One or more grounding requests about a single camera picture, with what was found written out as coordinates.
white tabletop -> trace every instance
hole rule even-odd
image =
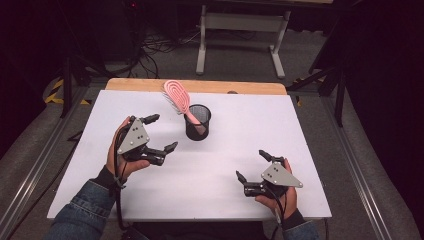
[[[122,191],[122,214],[129,221],[265,220],[272,214],[245,197],[236,170],[260,182],[270,165],[258,151],[289,159],[305,218],[331,217],[321,181],[292,101],[282,95],[190,93],[192,104],[212,112],[209,136],[194,142],[185,135],[184,118],[161,93],[100,92],[80,143],[69,163],[47,217],[54,218],[81,186],[106,162],[113,134],[126,116],[160,114],[145,128],[150,148],[178,141],[163,166],[133,173]],[[111,218],[116,218],[112,210]]]

pencil cup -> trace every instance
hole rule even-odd
[[[186,123],[186,135],[193,141],[202,141],[209,135],[209,120],[212,117],[209,108],[193,104],[189,107],[189,111],[199,120],[200,124],[193,124],[184,114]]]

hand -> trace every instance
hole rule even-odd
[[[109,152],[107,154],[107,162],[106,167],[107,169],[115,175],[115,165],[114,165],[114,154],[115,154],[115,139],[118,135],[118,132],[121,128],[126,126],[129,122],[130,117],[127,117],[124,122],[122,122],[121,126],[116,130],[115,135],[113,136],[112,144],[109,147]],[[127,162],[122,157],[122,155],[118,155],[118,166],[119,166],[119,174],[122,174],[122,171],[125,168],[124,173],[122,174],[122,180],[126,180],[131,173],[138,171],[140,169],[146,168],[150,165],[149,161],[147,160],[138,160],[134,162]]]
[[[289,161],[287,159],[284,159],[284,166],[287,169],[287,171],[292,173]],[[296,193],[295,188],[289,187],[287,192],[286,192],[286,196],[287,196],[287,206],[286,206],[286,210],[284,212],[284,219],[287,219],[288,217],[290,217],[297,209],[297,193]],[[271,212],[273,214],[275,214],[275,209],[280,211],[280,209],[278,208],[278,205],[277,205],[277,201],[275,201],[275,199],[269,199],[269,198],[267,198],[263,195],[259,195],[259,196],[255,197],[255,200],[257,202],[262,203],[263,205],[265,205],[269,209],[271,209]],[[284,208],[284,205],[286,204],[285,201],[286,201],[286,197],[284,195],[281,196],[280,202],[281,202],[281,205],[283,206],[283,208]]]

metal rail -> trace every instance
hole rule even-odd
[[[30,198],[32,192],[37,186],[38,181],[41,178],[47,164],[50,162],[51,156],[54,153],[56,146],[62,133],[67,126],[69,120],[71,119],[75,109],[78,107],[78,103],[84,98],[84,95],[87,91],[87,88],[79,87],[75,92],[73,99],[73,106],[69,110],[68,114],[64,118],[59,119],[59,122],[55,126],[50,138],[48,139],[46,145],[38,156],[37,160],[34,163],[34,166],[31,168],[30,172],[26,176],[25,180],[22,182],[19,187],[16,196],[12,200],[9,208],[4,213],[0,221],[0,239],[7,239],[11,230],[14,227],[15,222],[19,218],[20,213],[22,212],[25,204]]]
[[[331,102],[331,99],[328,97],[321,97],[321,101],[333,125],[335,133],[340,141],[340,144],[343,147],[344,153],[346,154],[346,164],[348,170],[355,182],[359,196],[361,197],[362,203],[365,207],[365,210],[368,214],[368,217],[370,219],[372,227],[374,228],[377,238],[382,240],[391,240],[392,237],[390,236],[390,232],[387,229],[383,217],[381,216],[380,210],[378,209],[375,198],[370,188],[368,187],[367,181],[365,180],[365,177],[362,174],[361,168],[359,167],[358,161],[355,157],[349,140],[346,137],[345,131],[343,130],[343,128],[339,127],[336,121],[336,118],[334,116],[334,106]]]

denim jacket sleeve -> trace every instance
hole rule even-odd
[[[100,239],[114,203],[107,188],[87,181],[57,214],[44,239]]]
[[[318,231],[312,222],[305,222],[299,226],[283,232],[284,240],[319,240]]]

